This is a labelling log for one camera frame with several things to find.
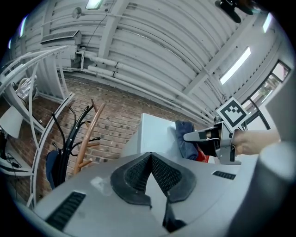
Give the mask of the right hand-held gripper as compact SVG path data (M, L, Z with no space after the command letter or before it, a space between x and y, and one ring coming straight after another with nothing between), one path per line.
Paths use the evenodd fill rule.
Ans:
M235 160L234 132L247 118L243 106L231 98L217 109L214 127L187 133L184 140L198 142L201 151L207 156L217 156L220 164L240 165L241 162Z

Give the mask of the person's right hand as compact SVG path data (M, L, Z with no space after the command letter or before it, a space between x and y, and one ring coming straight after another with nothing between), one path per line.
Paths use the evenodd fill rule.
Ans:
M247 132L242 130L234 131L233 145L237 155L248 155L249 145Z

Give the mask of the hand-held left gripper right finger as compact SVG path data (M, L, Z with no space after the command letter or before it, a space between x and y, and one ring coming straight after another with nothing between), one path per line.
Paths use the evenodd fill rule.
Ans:
M185 226L176 233L226 233L239 206L231 194L238 181L240 165L221 165L197 162L177 156L160 154L173 163L189 169L196 177L196 185L188 198L173 203L172 211Z

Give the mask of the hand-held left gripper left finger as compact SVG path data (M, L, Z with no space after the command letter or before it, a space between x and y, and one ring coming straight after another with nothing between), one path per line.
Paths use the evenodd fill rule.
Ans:
M34 213L46 220L72 193L85 198L63 229L74 237L163 237L168 231L154 214L155 208L122 200L110 184L112 172L138 155L88 167L42 198Z

